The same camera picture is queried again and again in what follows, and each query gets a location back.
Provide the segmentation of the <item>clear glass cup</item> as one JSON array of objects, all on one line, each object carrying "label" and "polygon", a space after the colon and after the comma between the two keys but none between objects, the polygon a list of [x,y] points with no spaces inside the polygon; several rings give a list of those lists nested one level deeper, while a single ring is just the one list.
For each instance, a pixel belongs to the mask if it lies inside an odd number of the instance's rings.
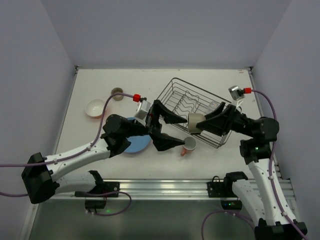
[{"label": "clear glass cup", "polygon": [[206,108],[206,114],[210,114],[212,113],[215,109],[217,109],[219,107],[220,103],[217,101],[212,101],[208,104],[207,108]]}]

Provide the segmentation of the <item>grey-green cup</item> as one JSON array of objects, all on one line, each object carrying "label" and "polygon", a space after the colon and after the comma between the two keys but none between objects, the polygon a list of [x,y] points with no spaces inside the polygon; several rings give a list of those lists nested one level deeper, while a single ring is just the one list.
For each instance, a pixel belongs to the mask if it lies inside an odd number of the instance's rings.
[{"label": "grey-green cup", "polygon": [[205,120],[205,116],[201,113],[189,113],[188,114],[188,132],[191,135],[201,134],[202,130],[197,127],[197,124]]}]

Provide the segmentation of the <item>blue plate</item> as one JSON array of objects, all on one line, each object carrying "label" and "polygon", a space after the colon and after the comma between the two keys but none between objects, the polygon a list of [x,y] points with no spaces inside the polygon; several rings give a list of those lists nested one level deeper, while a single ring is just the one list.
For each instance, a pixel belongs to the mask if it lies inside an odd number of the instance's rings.
[{"label": "blue plate", "polygon": [[130,146],[126,148],[124,153],[126,154],[137,154],[148,147],[151,142],[149,135],[143,136],[131,136],[127,140],[130,142]]}]

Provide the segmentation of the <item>pink mug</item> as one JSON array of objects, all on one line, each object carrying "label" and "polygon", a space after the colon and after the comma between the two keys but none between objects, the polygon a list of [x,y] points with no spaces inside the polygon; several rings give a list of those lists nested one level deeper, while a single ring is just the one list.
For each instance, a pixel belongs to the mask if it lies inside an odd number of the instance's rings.
[{"label": "pink mug", "polygon": [[185,156],[186,154],[192,152],[197,147],[197,141],[194,137],[188,136],[184,139],[184,145],[181,151],[181,156]]}]

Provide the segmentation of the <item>orange bowl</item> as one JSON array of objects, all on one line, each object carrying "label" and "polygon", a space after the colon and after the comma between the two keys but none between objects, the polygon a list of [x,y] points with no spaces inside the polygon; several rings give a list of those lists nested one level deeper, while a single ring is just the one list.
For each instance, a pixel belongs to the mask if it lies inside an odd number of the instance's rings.
[{"label": "orange bowl", "polygon": [[85,114],[94,119],[100,119],[104,116],[104,113],[106,110],[105,107],[105,101],[102,99],[93,99],[89,101],[85,106]]}]

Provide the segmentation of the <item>beige speckled cup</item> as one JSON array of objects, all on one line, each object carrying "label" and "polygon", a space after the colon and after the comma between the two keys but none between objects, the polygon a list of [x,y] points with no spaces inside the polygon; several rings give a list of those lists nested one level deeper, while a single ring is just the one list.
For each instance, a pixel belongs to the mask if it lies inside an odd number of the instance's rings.
[{"label": "beige speckled cup", "polygon": [[121,101],[124,98],[124,96],[122,95],[124,93],[124,91],[120,87],[113,88],[110,93],[112,95],[112,98],[115,101]]}]

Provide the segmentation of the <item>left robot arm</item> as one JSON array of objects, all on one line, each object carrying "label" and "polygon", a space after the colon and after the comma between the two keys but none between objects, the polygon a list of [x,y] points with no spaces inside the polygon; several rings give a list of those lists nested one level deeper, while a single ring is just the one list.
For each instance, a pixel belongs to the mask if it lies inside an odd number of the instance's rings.
[{"label": "left robot arm", "polygon": [[21,174],[30,202],[39,204],[59,193],[97,194],[102,191],[103,180],[96,170],[80,177],[74,177],[71,173],[88,164],[122,154],[131,145],[130,137],[150,136],[159,152],[184,145],[183,140],[161,132],[159,118],[163,118],[166,124],[187,123],[187,119],[170,111],[160,100],[155,100],[143,116],[145,124],[111,114],[101,127],[104,133],[93,142],[61,154],[46,157],[39,152],[33,154]]}]

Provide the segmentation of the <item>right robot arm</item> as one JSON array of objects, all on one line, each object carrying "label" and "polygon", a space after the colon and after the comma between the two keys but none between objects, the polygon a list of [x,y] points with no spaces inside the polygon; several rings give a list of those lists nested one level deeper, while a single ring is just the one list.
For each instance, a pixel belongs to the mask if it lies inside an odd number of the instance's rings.
[{"label": "right robot arm", "polygon": [[224,136],[229,131],[250,138],[241,140],[240,155],[252,173],[259,193],[251,190],[243,172],[230,172],[224,177],[226,190],[240,198],[254,223],[257,240],[302,240],[306,239],[307,227],[299,222],[292,212],[279,183],[273,149],[279,132],[279,123],[274,118],[251,119],[237,110],[236,106],[221,103],[213,112],[199,117],[188,117],[189,129],[206,131]]}]

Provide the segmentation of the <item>aluminium mounting rail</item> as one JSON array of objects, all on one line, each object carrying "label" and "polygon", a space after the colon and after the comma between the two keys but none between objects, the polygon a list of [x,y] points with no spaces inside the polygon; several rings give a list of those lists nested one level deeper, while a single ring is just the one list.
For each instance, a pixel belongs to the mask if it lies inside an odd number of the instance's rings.
[{"label": "aluminium mounting rail", "polygon": [[105,182],[119,182],[119,191],[132,191],[138,195],[197,195],[202,192],[208,195],[207,182],[203,179],[189,180],[157,180],[157,179],[132,179],[132,180],[103,180],[96,172],[84,175],[66,175],[58,180],[32,179],[25,184],[32,204],[39,204],[49,200],[57,194],[71,192],[88,193],[96,184]]}]

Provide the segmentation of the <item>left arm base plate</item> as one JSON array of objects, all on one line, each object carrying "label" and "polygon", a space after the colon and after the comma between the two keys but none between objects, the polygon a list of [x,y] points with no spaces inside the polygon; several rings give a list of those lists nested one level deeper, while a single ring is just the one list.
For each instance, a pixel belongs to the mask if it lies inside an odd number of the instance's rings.
[{"label": "left arm base plate", "polygon": [[76,191],[75,197],[102,197],[117,198],[119,196],[120,183],[118,181],[102,181],[89,192]]}]

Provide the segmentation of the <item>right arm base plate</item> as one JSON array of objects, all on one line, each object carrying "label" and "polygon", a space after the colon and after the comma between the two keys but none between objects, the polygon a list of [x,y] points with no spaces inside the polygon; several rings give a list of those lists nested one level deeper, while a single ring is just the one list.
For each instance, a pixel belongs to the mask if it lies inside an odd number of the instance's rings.
[{"label": "right arm base plate", "polygon": [[215,175],[212,180],[206,183],[209,198],[235,198],[236,195],[228,190],[224,181]]}]

